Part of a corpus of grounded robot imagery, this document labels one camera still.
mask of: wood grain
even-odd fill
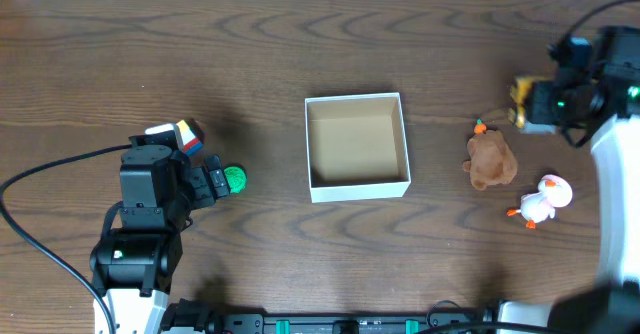
[[[551,301],[590,285],[599,246],[588,149],[506,122],[514,74],[550,74],[545,46],[609,0],[3,0],[0,173],[126,142],[195,117],[206,151],[242,163],[242,195],[193,213],[171,300],[271,313],[415,312],[440,299]],[[637,6],[595,18],[640,25]],[[305,97],[399,91],[413,183],[394,200],[311,205]],[[461,163],[481,117],[520,171],[478,192]],[[90,276],[119,155],[15,185],[8,207]],[[575,190],[538,230],[508,207],[549,171]],[[86,333],[89,295],[0,224],[0,331]]]

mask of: open box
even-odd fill
[[[401,197],[411,184],[399,93],[305,100],[313,203]]]

